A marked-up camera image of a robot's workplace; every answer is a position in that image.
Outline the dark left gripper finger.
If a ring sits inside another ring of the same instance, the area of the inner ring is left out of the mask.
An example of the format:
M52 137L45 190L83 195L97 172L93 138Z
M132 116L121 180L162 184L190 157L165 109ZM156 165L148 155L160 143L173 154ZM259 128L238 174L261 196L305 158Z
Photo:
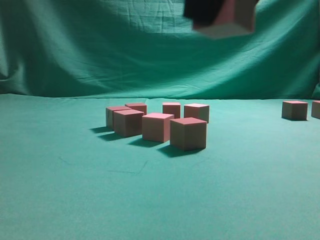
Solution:
M217 18L224 0L185 0L183 16L198 25L210 25Z

